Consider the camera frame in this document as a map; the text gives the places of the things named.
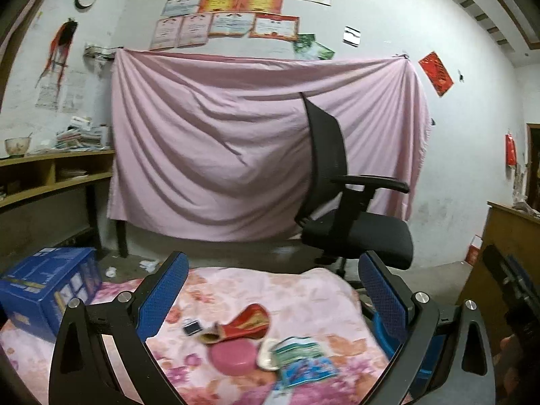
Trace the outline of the person's right hand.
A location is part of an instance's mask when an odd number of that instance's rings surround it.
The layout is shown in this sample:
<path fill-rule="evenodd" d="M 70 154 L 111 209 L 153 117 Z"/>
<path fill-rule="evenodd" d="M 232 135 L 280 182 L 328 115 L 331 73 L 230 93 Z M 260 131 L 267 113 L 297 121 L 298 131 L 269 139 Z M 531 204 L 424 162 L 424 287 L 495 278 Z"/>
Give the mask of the person's right hand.
<path fill-rule="evenodd" d="M 493 358 L 495 386 L 499 398 L 509 397 L 518 386 L 516 365 L 521 355 L 521 346 L 515 334 L 505 337 L 500 342 L 500 352 Z"/>

